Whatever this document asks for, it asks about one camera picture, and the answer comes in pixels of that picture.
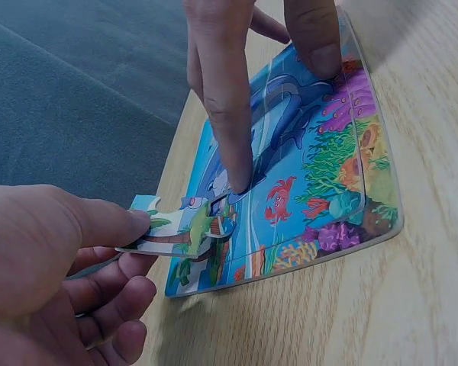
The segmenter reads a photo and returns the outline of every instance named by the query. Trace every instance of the ocean-themed puzzle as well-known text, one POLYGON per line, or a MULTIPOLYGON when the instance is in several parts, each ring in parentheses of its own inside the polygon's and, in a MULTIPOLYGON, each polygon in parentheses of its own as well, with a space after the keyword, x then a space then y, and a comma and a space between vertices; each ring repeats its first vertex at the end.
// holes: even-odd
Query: ocean-themed puzzle
MULTIPOLYGON (((356 38, 338 8, 343 70, 316 79, 285 48, 251 82, 251 189, 232 194, 206 121, 187 196, 234 224, 198 258, 172 258, 179 297, 314 265, 389 239, 402 206, 385 125, 356 38)), ((145 210, 141 199, 133 208, 145 210)))
POLYGON ((203 197, 182 199, 179 210, 161 213, 156 209, 160 197, 136 196, 131 208, 150 214, 150 229, 119 252, 198 258, 207 252, 217 239, 229 237, 235 226, 231 209, 214 215, 212 204, 224 200, 224 195, 210 201, 203 197))

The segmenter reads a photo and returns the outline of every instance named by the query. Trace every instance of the yellow coral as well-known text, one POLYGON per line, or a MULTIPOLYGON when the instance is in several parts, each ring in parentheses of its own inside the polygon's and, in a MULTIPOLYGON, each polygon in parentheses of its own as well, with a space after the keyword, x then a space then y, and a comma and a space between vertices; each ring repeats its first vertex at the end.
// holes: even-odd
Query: yellow coral
POLYGON ((314 242, 296 241, 296 247, 293 244, 283 246, 282 254, 275 258, 273 269, 291 268, 296 265, 309 263, 318 256, 318 249, 314 242))

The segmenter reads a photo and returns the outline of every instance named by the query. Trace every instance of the underwater illustration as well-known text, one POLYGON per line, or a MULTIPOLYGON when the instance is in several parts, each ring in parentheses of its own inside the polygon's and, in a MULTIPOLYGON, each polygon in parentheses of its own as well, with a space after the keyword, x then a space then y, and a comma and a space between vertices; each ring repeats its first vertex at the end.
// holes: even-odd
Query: underwater illustration
MULTIPOLYGON (((343 70, 336 78, 317 79, 290 45, 251 81, 255 160, 244 194, 231 193, 206 121, 186 196, 206 202, 227 194, 213 210, 235 226, 198 258, 172 258, 166 296, 313 265, 401 229, 385 127, 353 32, 338 14, 343 70)), ((141 201, 133 208, 146 210, 141 201)), ((208 224, 224 231, 219 221, 208 224)))

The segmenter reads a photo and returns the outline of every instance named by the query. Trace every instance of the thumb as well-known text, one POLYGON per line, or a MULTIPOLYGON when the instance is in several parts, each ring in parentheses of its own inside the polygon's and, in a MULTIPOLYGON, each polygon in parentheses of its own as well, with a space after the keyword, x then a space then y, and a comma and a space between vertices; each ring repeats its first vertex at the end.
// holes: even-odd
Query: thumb
POLYGON ((333 0, 285 0, 285 22, 302 62, 323 79, 341 69, 339 24, 333 0))
POLYGON ((70 195, 68 202, 81 235, 80 247, 126 246, 150 227, 145 211, 125 210, 112 202, 70 195))

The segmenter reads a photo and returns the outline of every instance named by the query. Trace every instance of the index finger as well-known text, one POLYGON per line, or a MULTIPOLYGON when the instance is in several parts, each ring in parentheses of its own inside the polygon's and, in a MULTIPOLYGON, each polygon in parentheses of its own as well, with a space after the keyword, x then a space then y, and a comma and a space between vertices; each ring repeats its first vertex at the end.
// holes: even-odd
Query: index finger
POLYGON ((250 184, 253 171, 246 34, 196 34, 195 41, 202 69, 204 106, 231 187, 240 193, 250 184))

